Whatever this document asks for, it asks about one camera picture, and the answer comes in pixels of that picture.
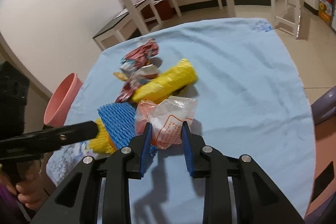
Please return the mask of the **left hand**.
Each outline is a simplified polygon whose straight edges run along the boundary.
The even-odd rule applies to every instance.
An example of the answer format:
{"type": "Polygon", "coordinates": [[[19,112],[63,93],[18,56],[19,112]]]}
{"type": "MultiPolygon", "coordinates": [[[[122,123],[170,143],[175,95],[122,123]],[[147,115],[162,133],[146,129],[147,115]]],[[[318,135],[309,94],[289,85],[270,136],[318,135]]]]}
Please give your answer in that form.
{"type": "Polygon", "coordinates": [[[25,172],[24,179],[16,185],[13,185],[9,176],[1,170],[1,186],[17,197],[18,201],[26,208],[34,211],[38,211],[49,197],[43,187],[43,178],[39,173],[40,168],[40,161],[32,161],[25,172]]]}

